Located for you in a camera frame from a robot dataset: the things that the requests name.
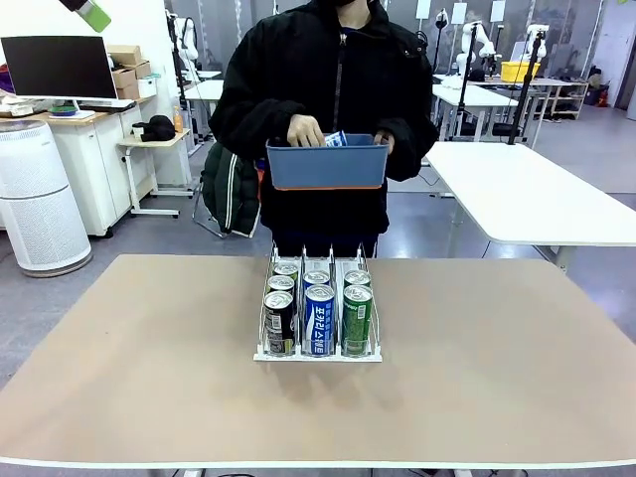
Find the black pants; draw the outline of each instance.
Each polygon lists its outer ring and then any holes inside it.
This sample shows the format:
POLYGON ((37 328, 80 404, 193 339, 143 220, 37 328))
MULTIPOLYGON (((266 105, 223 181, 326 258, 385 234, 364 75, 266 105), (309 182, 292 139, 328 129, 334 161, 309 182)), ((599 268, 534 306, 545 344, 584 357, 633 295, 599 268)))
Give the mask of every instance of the black pants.
POLYGON ((334 247, 334 255, 352 258, 358 254, 360 244, 364 254, 372 258, 376 254, 378 236, 322 236, 288 231, 272 231, 272 238, 278 247, 279 256, 300 256, 302 247, 307 248, 307 256, 329 256, 329 248, 334 247))

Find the blue plastic bin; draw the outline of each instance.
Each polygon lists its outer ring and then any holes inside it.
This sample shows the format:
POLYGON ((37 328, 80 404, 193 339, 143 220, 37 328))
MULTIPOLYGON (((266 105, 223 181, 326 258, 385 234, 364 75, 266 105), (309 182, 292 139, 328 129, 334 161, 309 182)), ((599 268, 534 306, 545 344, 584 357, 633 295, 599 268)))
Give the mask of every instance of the blue plastic bin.
POLYGON ((389 145, 369 134, 346 134, 344 147, 273 147, 267 144, 276 189, 379 189, 385 181, 389 145))

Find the bottle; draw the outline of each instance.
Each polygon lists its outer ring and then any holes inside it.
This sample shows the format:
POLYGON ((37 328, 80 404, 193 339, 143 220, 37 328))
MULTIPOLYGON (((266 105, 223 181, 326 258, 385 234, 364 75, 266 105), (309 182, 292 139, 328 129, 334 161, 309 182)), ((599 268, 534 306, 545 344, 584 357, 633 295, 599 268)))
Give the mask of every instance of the bottle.
POLYGON ((175 106, 175 114, 173 120, 175 123, 175 131, 183 132, 183 117, 181 117, 181 109, 179 109, 179 106, 175 106))

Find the person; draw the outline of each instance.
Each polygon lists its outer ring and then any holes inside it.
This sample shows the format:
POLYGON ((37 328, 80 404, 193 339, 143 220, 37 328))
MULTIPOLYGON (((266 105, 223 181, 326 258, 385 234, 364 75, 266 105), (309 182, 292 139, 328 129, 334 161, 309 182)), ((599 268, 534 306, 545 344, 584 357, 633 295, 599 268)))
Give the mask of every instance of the person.
MULTIPOLYGON (((438 138, 430 121, 432 72, 415 34, 378 0, 312 0, 261 20, 238 45, 210 120, 237 156, 265 157, 268 140, 324 146, 325 134, 365 133, 388 143, 387 177, 416 177, 438 138)), ((387 231, 387 180, 375 190, 280 191, 268 165, 261 221, 280 255, 372 256, 387 231)))

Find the hand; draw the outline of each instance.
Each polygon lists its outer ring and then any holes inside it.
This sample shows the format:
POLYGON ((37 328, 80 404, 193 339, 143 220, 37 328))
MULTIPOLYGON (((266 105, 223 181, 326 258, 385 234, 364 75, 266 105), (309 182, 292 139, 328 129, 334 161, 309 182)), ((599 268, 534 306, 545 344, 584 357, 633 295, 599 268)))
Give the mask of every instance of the hand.
POLYGON ((389 144, 389 155, 391 155, 393 154, 394 148, 396 147, 396 139, 390 132, 380 130, 378 131, 378 134, 376 134, 374 144, 376 144, 377 146, 381 144, 389 144))
POLYGON ((294 114, 289 123, 287 142, 293 147, 326 146, 325 135, 320 130, 318 121, 313 116, 294 114))

